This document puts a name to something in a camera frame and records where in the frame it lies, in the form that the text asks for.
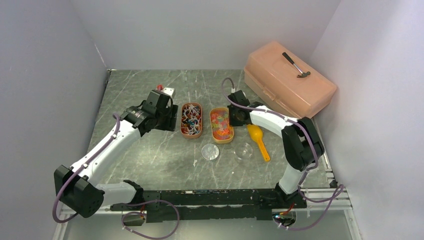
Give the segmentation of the pink oval lollipop tray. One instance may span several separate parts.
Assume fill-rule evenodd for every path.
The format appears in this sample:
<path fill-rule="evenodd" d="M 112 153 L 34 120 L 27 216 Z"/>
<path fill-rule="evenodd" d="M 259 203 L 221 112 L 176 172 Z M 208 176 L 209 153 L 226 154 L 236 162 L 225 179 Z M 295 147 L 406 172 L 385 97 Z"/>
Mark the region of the pink oval lollipop tray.
<path fill-rule="evenodd" d="M 185 103 L 181 107 L 180 132 L 186 139 L 197 139 L 203 133 L 203 110 L 196 102 Z"/>

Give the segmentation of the yellow plastic scoop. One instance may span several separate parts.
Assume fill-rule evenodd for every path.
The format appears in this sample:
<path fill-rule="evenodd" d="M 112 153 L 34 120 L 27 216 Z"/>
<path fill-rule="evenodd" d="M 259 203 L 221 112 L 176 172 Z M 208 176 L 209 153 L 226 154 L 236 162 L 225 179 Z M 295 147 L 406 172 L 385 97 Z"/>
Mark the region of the yellow plastic scoop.
<path fill-rule="evenodd" d="M 250 138 L 257 144 L 263 160 L 269 162 L 271 158 L 263 142 L 263 131 L 259 126 L 253 124 L 248 124 L 246 127 Z"/>

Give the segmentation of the clear plastic jar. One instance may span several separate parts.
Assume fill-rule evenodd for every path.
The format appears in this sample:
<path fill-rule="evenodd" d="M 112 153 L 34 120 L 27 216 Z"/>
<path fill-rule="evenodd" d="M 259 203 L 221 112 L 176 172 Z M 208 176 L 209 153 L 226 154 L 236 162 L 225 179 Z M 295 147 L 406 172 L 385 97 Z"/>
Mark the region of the clear plastic jar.
<path fill-rule="evenodd" d="M 234 147 L 234 154 L 239 161 L 248 161 L 253 155 L 252 146 L 248 143 L 239 143 Z"/>

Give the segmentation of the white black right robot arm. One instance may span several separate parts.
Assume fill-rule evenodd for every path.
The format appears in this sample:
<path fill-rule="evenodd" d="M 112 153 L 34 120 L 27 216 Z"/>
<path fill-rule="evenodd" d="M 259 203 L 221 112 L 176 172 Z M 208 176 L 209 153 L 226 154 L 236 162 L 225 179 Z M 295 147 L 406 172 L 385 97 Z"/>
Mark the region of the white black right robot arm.
<path fill-rule="evenodd" d="M 287 208 L 295 201 L 307 172 L 318 167 L 319 158 L 325 153 L 322 140 L 312 120 L 308 117 L 288 117 L 256 102 L 251 104 L 242 90 L 225 97 L 230 105 L 230 125 L 256 125 L 282 139 L 288 166 L 276 184 L 276 203 Z"/>

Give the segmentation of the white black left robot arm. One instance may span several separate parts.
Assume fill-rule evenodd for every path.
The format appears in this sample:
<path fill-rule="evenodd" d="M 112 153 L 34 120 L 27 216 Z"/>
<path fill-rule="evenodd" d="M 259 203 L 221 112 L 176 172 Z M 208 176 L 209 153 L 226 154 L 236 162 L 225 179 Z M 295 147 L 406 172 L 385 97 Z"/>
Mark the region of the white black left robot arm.
<path fill-rule="evenodd" d="M 60 165 L 55 170 L 52 216 L 56 222 L 62 222 L 57 214 L 59 203 L 83 218 L 107 205 L 122 204 L 131 210 L 143 205 L 144 189 L 137 183 L 100 181 L 110 165 L 145 134 L 151 130 L 175 131 L 179 107 L 173 102 L 174 96 L 174 88 L 151 90 L 141 104 L 126 108 L 122 114 L 113 114 L 115 125 L 111 131 L 84 157 L 70 167 Z"/>

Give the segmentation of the yellow oval gummy tray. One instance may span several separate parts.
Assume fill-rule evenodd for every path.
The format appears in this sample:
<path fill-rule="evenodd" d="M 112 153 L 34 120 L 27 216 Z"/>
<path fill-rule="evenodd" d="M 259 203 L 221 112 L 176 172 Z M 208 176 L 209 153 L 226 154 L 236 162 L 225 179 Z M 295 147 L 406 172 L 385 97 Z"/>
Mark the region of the yellow oval gummy tray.
<path fill-rule="evenodd" d="M 227 107 L 216 107 L 209 112 L 212 138 L 217 144 L 230 143 L 235 135 L 230 126 L 230 115 Z"/>

